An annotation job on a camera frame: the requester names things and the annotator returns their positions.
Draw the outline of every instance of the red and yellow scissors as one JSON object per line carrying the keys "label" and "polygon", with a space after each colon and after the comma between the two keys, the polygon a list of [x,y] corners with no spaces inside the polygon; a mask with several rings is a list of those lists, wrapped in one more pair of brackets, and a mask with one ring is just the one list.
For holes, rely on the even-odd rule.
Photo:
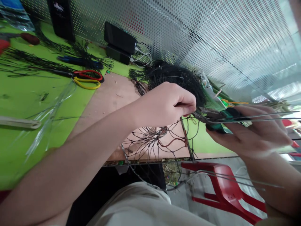
{"label": "red and yellow scissors", "polygon": [[[97,71],[94,71],[94,70],[64,72],[64,71],[50,69],[49,71],[53,72],[55,74],[64,76],[64,77],[72,78],[73,81],[77,85],[79,85],[80,87],[82,87],[84,89],[98,89],[100,87],[100,83],[104,82],[104,78],[103,78],[102,74],[97,72]],[[97,74],[98,78],[91,77],[91,76],[89,76],[87,74],[84,74],[84,73],[95,73],[95,74]],[[80,82],[96,83],[97,86],[95,86],[95,87],[85,86]]]}

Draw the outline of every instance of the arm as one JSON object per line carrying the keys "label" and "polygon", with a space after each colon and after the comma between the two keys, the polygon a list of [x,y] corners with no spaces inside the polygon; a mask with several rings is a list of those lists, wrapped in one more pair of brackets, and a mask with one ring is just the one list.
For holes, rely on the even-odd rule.
{"label": "arm", "polygon": [[[235,108],[245,116],[274,112],[272,108],[257,105]],[[278,118],[277,115],[265,116],[271,117]],[[251,179],[282,186],[283,188],[255,185],[265,189],[257,191],[269,206],[285,215],[297,217],[301,208],[301,173],[275,151],[292,143],[282,122],[253,122],[248,128],[238,123],[228,123],[227,127],[233,134],[207,132],[217,143],[236,152],[242,158]],[[268,215],[275,216],[269,206]]]}
{"label": "arm", "polygon": [[33,225],[66,212],[133,130],[172,124],[195,105],[194,95],[166,82],[101,119],[22,179],[0,205],[0,225]]}

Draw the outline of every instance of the red stool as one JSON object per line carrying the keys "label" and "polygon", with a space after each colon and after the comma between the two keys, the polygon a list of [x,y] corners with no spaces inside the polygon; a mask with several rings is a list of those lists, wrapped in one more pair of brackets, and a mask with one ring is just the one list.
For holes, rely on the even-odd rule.
{"label": "red stool", "polygon": [[[183,168],[193,170],[193,171],[206,170],[206,171],[212,171],[219,174],[234,176],[231,168],[224,164],[196,162],[196,163],[182,163],[181,165]],[[211,200],[192,197],[193,201],[217,209],[221,209],[230,213],[234,213],[253,225],[255,225],[258,221],[262,220],[258,216],[245,210],[239,203],[239,200],[243,199],[245,202],[256,207],[257,209],[266,212],[266,207],[263,202],[254,199],[253,197],[244,193],[235,181],[226,180],[224,178],[215,177],[209,174],[208,176],[210,177],[211,182],[213,184],[215,194],[205,193],[204,195],[205,198]],[[228,178],[231,180],[235,180],[234,177],[228,177]]]}

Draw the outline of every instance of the charging cable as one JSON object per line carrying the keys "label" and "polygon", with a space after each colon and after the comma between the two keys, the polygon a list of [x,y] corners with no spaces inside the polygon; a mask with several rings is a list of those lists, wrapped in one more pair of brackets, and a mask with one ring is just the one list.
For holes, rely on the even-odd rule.
{"label": "charging cable", "polygon": [[148,62],[147,64],[143,65],[142,67],[136,64],[138,67],[143,68],[143,67],[145,67],[146,65],[148,65],[148,64],[152,61],[152,58],[151,58],[151,54],[150,54],[150,53],[144,53],[144,52],[142,52],[138,47],[136,47],[135,50],[139,51],[139,52],[142,53],[143,55],[140,56],[138,59],[130,58],[130,61],[131,61],[132,63],[135,64],[135,62],[139,61],[139,60],[142,59],[144,56],[148,56],[148,58],[150,59],[149,62]]}

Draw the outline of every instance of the perforated metal panel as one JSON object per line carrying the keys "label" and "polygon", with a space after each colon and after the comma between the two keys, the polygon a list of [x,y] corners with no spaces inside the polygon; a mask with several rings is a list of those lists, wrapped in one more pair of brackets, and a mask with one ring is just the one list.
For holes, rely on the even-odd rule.
{"label": "perforated metal panel", "polygon": [[[22,2],[50,21],[47,0]],[[279,100],[287,85],[300,92],[301,41],[287,0],[71,0],[71,7],[79,36],[106,44],[108,21],[136,37],[153,59],[225,83],[235,100]]]}

